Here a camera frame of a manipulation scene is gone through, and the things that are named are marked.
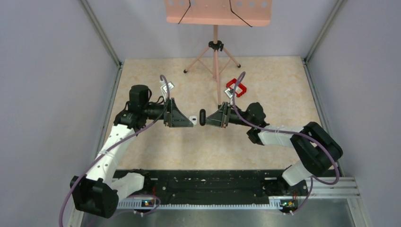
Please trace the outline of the black oval case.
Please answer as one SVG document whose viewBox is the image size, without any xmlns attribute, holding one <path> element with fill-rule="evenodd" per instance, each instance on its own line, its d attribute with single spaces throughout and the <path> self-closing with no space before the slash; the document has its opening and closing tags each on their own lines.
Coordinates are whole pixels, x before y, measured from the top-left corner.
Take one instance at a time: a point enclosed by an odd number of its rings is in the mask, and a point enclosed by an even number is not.
<svg viewBox="0 0 401 227">
<path fill-rule="evenodd" d="M 201 126 L 204 126 L 206 124 L 206 110 L 205 109 L 200 109 L 200 112 L 199 112 L 199 124 Z"/>
</svg>

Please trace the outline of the white earbud charging case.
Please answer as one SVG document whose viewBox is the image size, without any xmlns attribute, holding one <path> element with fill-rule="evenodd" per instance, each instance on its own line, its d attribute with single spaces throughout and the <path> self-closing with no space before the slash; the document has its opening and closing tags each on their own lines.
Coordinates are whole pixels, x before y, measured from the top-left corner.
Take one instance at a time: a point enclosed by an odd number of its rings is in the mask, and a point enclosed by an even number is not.
<svg viewBox="0 0 401 227">
<path fill-rule="evenodd" d="M 193 125 L 197 125 L 197 124 L 198 124 L 198 117 L 197 117 L 196 115 L 191 115 L 191 116 L 189 117 L 189 120 L 191 121 L 191 123 L 192 123 Z"/>
</svg>

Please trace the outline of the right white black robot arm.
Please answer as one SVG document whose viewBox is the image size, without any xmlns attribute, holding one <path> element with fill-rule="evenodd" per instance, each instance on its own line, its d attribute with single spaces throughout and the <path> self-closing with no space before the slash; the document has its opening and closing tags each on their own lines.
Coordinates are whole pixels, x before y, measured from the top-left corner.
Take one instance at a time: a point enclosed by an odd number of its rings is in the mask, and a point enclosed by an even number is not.
<svg viewBox="0 0 401 227">
<path fill-rule="evenodd" d="M 224 102 L 218 110 L 207 116 L 200 110 L 199 123 L 225 128 L 229 124 L 249 126 L 248 139 L 258 145 L 278 145 L 293 148 L 299 161 L 284 170 L 277 182 L 278 191 L 290 195 L 296 184 L 309 177 L 316 178 L 334 167 L 336 184 L 340 173 L 336 166 L 343 155 L 340 145 L 316 122 L 309 122 L 303 127 L 279 127 L 265 121 L 265 113 L 260 103 L 251 103 L 245 111 L 235 105 Z"/>
</svg>

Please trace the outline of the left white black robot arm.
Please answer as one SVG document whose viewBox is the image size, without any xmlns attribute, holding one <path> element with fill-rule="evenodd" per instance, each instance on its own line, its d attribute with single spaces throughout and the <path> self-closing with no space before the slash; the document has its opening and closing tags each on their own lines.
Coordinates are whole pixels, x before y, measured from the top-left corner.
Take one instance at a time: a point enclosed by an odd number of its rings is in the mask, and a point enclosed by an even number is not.
<svg viewBox="0 0 401 227">
<path fill-rule="evenodd" d="M 129 100 L 113 122 L 110 134 L 95 161 L 82 176 L 70 182 L 71 195 L 77 210 L 110 218 L 119 202 L 133 193 L 147 195 L 152 183 L 144 173 L 133 172 L 113 181 L 114 173 L 130 143 L 157 121 L 169 128 L 193 127 L 193 122 L 177 107 L 170 97 L 172 82 L 161 86 L 162 96 L 151 102 L 151 90 L 146 85 L 134 85 Z"/>
</svg>

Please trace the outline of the pink music stand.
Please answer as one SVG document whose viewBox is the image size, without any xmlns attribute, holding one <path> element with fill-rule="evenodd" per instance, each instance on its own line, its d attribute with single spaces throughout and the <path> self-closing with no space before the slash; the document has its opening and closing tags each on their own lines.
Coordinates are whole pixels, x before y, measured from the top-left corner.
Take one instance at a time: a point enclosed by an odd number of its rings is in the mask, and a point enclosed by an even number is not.
<svg viewBox="0 0 401 227">
<path fill-rule="evenodd" d="M 220 26 L 268 26 L 272 16 L 271 0 L 165 0 L 166 20 L 172 24 L 211 25 L 213 39 L 195 60 L 183 71 L 187 73 L 208 50 L 213 51 L 213 66 L 209 69 L 217 83 L 217 100 L 221 103 L 220 74 L 223 68 L 219 67 L 218 54 L 224 52 L 237 68 L 241 64 L 228 51 L 225 44 L 218 38 Z"/>
</svg>

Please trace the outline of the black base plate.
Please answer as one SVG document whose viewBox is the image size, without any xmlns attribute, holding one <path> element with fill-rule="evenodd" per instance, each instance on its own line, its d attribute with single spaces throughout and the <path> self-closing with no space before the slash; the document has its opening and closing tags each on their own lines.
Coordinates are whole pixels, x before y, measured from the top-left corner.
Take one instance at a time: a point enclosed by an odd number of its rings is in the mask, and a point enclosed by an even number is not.
<svg viewBox="0 0 401 227">
<path fill-rule="evenodd" d="M 118 170 L 145 176 L 138 194 L 158 197 L 161 205 L 267 205 L 274 196 L 298 199 L 307 195 L 306 181 L 289 186 L 283 170 Z"/>
</svg>

